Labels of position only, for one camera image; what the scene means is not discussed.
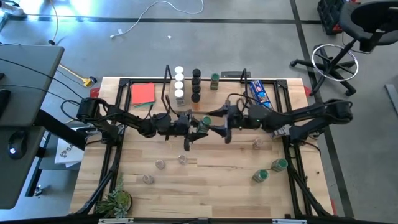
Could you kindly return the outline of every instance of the red notebook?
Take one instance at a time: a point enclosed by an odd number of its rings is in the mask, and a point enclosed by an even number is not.
[[[132,84],[131,103],[134,106],[155,102],[155,84]]]

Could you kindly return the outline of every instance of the white cap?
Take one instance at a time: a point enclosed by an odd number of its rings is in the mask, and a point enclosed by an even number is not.
[[[174,83],[174,88],[176,90],[182,90],[183,87],[184,87],[184,83],[182,83],[181,81],[177,81]]]
[[[177,67],[175,67],[175,69],[174,69],[174,71],[175,71],[175,73],[183,73],[184,72],[184,68],[183,67],[181,67],[181,66],[177,66]]]
[[[176,81],[182,81],[184,80],[184,75],[182,75],[181,73],[178,73],[174,76]]]
[[[174,92],[174,96],[175,96],[176,98],[181,98],[181,97],[184,96],[184,91],[182,91],[182,90],[176,90],[176,91]]]

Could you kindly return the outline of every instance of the green plant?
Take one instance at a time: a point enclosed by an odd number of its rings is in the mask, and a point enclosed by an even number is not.
[[[106,196],[105,200],[97,203],[97,213],[104,214],[104,218],[124,218],[131,207],[129,192],[123,190],[123,175],[119,176],[115,189]]]

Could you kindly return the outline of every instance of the wooden table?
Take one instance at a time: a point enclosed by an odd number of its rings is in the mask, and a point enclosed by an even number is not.
[[[99,97],[108,103],[114,103],[120,77],[104,77]],[[293,109],[307,106],[301,79],[287,79],[290,100]],[[229,88],[220,88],[214,94],[227,95],[232,91],[242,91],[237,83],[226,83]],[[266,86],[271,102],[275,102],[273,88]],[[156,84],[157,103],[152,114],[164,111],[160,101],[162,85]],[[204,103],[205,109],[220,107],[225,98],[214,97],[213,104]],[[143,117],[148,107],[135,109],[130,113]],[[264,145],[260,150],[252,148],[253,140],[261,138]],[[89,141],[99,139],[92,137]],[[73,194],[70,211],[77,211],[98,186],[105,145],[92,144],[85,150],[78,180]],[[188,163],[178,163],[179,155],[186,155]],[[328,187],[323,173],[319,152],[312,146],[301,147],[308,187],[326,211],[332,213]],[[258,169],[269,169],[272,161],[283,158],[284,150],[280,139],[272,140],[263,130],[233,130],[231,144],[209,131],[207,138],[195,141],[190,152],[183,150],[183,137],[164,136],[144,138],[134,129],[127,128],[123,143],[123,152],[119,173],[124,174],[124,189],[133,197],[133,209],[129,217],[149,218],[283,218],[292,216],[287,171],[270,172],[270,177],[257,184],[251,177]],[[164,170],[158,170],[155,161],[162,159],[166,163]],[[144,174],[153,175],[155,183],[142,182]],[[304,211],[302,193],[297,186],[300,208]]]

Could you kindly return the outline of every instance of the concrete floor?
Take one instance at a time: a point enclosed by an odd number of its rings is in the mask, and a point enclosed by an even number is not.
[[[90,16],[111,18],[137,18],[153,1],[58,1],[58,14],[63,16]],[[197,11],[200,0],[170,1],[186,11]],[[253,77],[302,78],[310,86],[305,67],[290,68],[289,62],[303,58],[299,35],[289,0],[204,0],[202,14],[186,15],[165,4],[151,8],[145,18],[201,18],[201,19],[268,19],[284,20],[286,24],[253,23],[187,23],[145,22],[130,33],[111,40],[118,29],[126,30],[131,22],[77,22],[62,18],[57,36],[59,45],[65,47],[62,63],[84,75],[95,76],[100,81],[107,76],[159,77],[164,67],[183,65],[187,70],[200,68],[204,74],[222,70],[247,68]],[[317,0],[295,0],[301,20],[319,20]],[[21,0],[25,12],[32,15],[53,14],[47,1]],[[320,25],[303,24],[303,32],[311,52],[316,44],[339,44],[341,35],[330,37]],[[55,22],[9,20],[0,33],[3,43],[47,45],[55,32]],[[359,74],[351,81],[358,92],[347,98],[345,89],[338,83],[326,82],[321,88],[323,100],[349,99],[354,120],[344,126],[331,126],[343,176],[354,216],[357,219],[398,223],[398,152],[395,148],[395,128],[398,118],[384,89],[398,75],[396,63],[398,44],[377,47],[371,55],[355,54],[359,60]],[[82,88],[60,74],[56,77],[74,86],[81,95],[88,96]],[[53,82],[50,91],[68,99],[73,93]],[[68,119],[61,113],[61,101],[47,95],[42,108],[61,121]],[[68,111],[76,113],[76,108]],[[331,166],[324,137],[320,138],[323,167],[331,198],[336,203],[337,214],[344,215],[339,191]],[[42,185],[56,185],[51,194],[40,198],[20,197],[12,210],[0,210],[0,220],[49,217],[67,214],[73,193],[76,173],[51,171],[44,173]]]

